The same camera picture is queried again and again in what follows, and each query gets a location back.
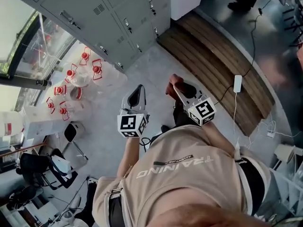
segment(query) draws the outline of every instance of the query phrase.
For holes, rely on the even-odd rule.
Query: locker vent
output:
[[[123,40],[124,40],[124,37],[121,36],[117,41],[118,41],[118,43],[120,44]]]
[[[100,4],[98,7],[94,9],[95,14],[99,15],[101,12],[103,12],[105,8],[103,7],[102,4]]]
[[[141,24],[144,24],[146,21],[147,21],[147,18],[146,18],[146,17],[143,18],[143,19],[141,19]]]

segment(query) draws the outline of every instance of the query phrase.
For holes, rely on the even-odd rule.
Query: black and white marker cube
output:
[[[204,101],[198,101],[188,110],[188,116],[200,126],[214,119],[216,108],[210,98]]]
[[[125,138],[138,138],[146,128],[147,120],[143,113],[118,115],[118,131]]]

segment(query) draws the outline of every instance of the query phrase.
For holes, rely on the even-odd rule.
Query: black chair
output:
[[[47,154],[46,156],[36,156],[28,153],[22,154],[20,158],[20,168],[22,174],[27,174],[31,172],[40,173],[45,183],[43,186],[49,186],[52,190],[56,190],[62,186],[65,188],[69,188],[78,176],[78,174],[76,173],[76,169],[71,168],[71,170],[67,173],[60,171],[56,164],[53,162],[52,156],[58,156],[64,159],[59,149],[54,149],[51,155]],[[56,183],[57,181],[49,182],[49,180],[46,178],[46,173],[48,171],[51,171],[55,178],[59,181],[60,184],[58,186],[54,186],[54,183]]]

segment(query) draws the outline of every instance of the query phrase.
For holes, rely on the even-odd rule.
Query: wall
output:
[[[20,0],[0,0],[0,61],[7,60],[16,40],[34,9]]]

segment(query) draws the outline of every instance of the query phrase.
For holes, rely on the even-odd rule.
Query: red object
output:
[[[83,52],[81,57],[85,60],[87,60],[89,58],[89,54],[87,54],[86,52]]]
[[[73,74],[75,74],[75,72],[72,71],[72,70],[68,70],[66,74],[67,74],[68,76],[72,76]]]
[[[67,113],[66,108],[61,108],[61,109],[60,109],[60,113],[61,113],[61,114],[66,114],[66,113]]]
[[[57,88],[57,93],[62,93],[63,92],[63,88],[62,87],[58,87]]]
[[[101,67],[100,66],[94,66],[93,71],[94,71],[94,73],[100,73],[101,72]]]
[[[53,114],[54,111],[55,111],[55,106],[54,106],[54,104],[53,104],[53,100],[51,99],[51,97],[48,97],[48,99],[46,100],[46,103],[47,103],[47,107],[48,107],[49,109],[51,109],[51,114]]]
[[[54,104],[53,104],[53,103],[49,103],[47,106],[48,106],[49,108],[53,108],[53,107],[54,107]]]

